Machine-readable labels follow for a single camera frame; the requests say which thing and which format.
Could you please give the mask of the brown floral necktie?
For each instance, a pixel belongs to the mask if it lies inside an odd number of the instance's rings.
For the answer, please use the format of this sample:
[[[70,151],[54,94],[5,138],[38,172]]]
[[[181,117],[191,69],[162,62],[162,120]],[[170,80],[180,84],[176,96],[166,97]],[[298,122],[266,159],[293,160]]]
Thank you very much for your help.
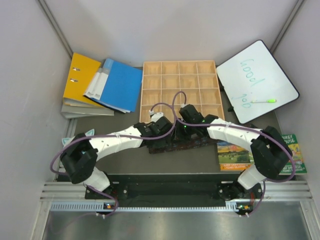
[[[147,124],[149,136],[153,137],[154,140],[166,137],[172,133],[172,144],[170,147],[166,148],[164,151],[149,151],[150,154],[200,148],[222,141],[250,150],[252,142],[258,139],[261,134],[260,129],[251,129],[224,121],[221,123],[212,122],[210,124],[185,124],[191,127],[204,127],[207,132],[207,137],[195,137],[194,139],[187,141],[178,141],[175,140],[175,125],[176,124],[155,122]]]

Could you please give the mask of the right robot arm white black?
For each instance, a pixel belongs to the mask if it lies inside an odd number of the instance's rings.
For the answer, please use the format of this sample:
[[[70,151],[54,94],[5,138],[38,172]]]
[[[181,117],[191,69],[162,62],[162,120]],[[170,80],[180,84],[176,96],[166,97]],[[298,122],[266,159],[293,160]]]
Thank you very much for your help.
[[[262,181],[283,183],[294,176],[292,172],[288,178],[278,178],[286,164],[293,159],[292,151],[276,128],[248,128],[215,115],[204,117],[191,104],[184,105],[179,114],[182,117],[179,122],[196,133],[242,147],[252,153],[254,164],[245,169],[232,184],[237,197],[245,198]]]

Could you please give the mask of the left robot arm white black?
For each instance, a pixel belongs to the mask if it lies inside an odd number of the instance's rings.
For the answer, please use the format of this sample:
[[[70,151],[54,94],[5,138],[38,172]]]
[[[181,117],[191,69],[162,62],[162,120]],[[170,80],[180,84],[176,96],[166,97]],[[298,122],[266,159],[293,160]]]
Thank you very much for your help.
[[[96,190],[102,198],[109,198],[114,191],[107,174],[96,167],[102,158],[127,149],[151,145],[169,137],[174,124],[163,113],[156,113],[151,122],[138,122],[125,130],[111,134],[76,135],[60,155],[65,172],[72,184],[84,184]]]

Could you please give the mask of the Animal Farm book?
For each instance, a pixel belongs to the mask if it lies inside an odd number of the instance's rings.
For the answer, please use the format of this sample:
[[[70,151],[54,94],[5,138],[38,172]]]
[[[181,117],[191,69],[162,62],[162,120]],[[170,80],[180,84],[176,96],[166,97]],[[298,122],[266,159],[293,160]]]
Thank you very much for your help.
[[[254,163],[251,152],[225,141],[217,143],[217,155],[222,172],[242,172]]]

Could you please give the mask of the wooden compartment tray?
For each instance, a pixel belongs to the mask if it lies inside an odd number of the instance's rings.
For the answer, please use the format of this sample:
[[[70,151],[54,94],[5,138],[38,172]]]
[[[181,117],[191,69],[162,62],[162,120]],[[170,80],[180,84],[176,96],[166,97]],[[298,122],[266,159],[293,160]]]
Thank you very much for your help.
[[[224,119],[222,96],[214,60],[145,61],[140,95],[140,122],[151,120],[150,110],[170,121],[183,104],[203,116]]]

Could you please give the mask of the blue folder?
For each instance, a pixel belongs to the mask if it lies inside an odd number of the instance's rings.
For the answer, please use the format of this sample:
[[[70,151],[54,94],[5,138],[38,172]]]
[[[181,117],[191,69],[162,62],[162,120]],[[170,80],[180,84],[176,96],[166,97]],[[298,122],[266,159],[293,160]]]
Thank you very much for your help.
[[[83,96],[100,106],[131,113],[136,110],[143,71],[111,58],[99,67]]]

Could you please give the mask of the white whiteboard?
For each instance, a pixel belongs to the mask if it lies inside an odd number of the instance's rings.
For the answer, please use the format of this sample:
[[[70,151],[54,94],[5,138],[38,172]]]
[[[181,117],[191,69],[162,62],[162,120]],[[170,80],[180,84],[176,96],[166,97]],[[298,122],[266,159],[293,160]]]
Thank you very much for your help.
[[[262,40],[244,48],[217,69],[217,76],[241,124],[278,109],[300,96]],[[276,99],[276,103],[251,103]]]

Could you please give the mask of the green marker pen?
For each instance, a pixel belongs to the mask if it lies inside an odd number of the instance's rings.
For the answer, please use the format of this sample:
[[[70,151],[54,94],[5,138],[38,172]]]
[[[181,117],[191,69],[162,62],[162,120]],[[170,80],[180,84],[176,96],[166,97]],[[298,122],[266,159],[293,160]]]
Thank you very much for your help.
[[[277,102],[276,99],[252,100],[251,101],[252,104],[264,104],[264,103],[273,104],[273,103],[276,103],[276,102]]]

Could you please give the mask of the teal cat-ear headphones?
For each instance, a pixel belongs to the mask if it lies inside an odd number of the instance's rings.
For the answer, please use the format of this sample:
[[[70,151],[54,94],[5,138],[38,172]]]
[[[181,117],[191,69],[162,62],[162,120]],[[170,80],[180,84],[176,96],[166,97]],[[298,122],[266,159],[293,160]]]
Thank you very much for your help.
[[[90,129],[87,132],[82,132],[79,133],[77,135],[74,135],[72,137],[65,137],[62,139],[62,145],[63,147],[67,146],[68,144],[70,144],[76,137],[89,137],[89,136],[94,136],[95,135],[95,129]]]

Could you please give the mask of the grey binder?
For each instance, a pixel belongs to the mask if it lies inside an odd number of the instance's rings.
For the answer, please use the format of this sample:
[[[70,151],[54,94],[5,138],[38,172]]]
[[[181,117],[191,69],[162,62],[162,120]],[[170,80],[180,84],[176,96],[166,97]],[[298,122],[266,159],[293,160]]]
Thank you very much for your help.
[[[66,119],[75,119],[84,117],[114,116],[114,111],[109,108],[81,107],[63,104],[61,114]]]

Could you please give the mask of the green Treehouse book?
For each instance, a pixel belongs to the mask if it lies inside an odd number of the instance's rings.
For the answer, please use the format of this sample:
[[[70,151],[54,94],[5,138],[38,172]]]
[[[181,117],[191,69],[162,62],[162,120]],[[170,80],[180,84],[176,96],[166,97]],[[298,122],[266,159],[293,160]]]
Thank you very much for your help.
[[[301,152],[301,148],[298,144],[298,140],[295,134],[283,134],[282,138],[292,152],[292,159],[295,164],[295,174],[304,175],[307,174],[305,161]]]

